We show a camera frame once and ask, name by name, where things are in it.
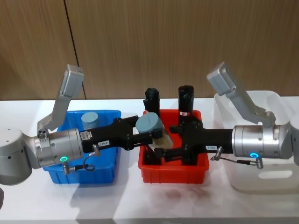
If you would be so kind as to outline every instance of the clear plastic bin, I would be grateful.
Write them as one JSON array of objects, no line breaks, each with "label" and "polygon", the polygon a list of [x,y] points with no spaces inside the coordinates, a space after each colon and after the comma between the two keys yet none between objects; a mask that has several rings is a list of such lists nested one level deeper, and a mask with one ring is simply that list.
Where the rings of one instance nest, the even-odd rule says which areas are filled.
[{"label": "clear plastic bin", "polygon": [[[276,124],[287,123],[292,117],[292,112],[284,104],[280,96],[272,91],[248,91],[253,102],[276,116]],[[214,97],[214,128],[233,128],[236,125],[254,125],[244,120],[235,106],[226,96]],[[225,158],[235,160],[233,154],[223,154]],[[263,159],[264,168],[259,170],[254,166],[246,166],[228,161],[222,161],[229,182],[240,191],[263,192],[273,191],[289,193],[299,190],[299,167],[293,158],[289,160]]]}]

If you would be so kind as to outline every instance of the wood panel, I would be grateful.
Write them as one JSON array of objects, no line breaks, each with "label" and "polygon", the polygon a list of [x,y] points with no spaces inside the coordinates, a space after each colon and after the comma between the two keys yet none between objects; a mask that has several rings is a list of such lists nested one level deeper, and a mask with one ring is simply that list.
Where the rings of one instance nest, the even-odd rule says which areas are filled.
[{"label": "wood panel", "polygon": [[67,0],[87,98],[211,97],[227,61],[249,90],[299,95],[298,0]]},{"label": "wood panel", "polygon": [[68,63],[63,0],[0,0],[0,99],[55,99]]}]

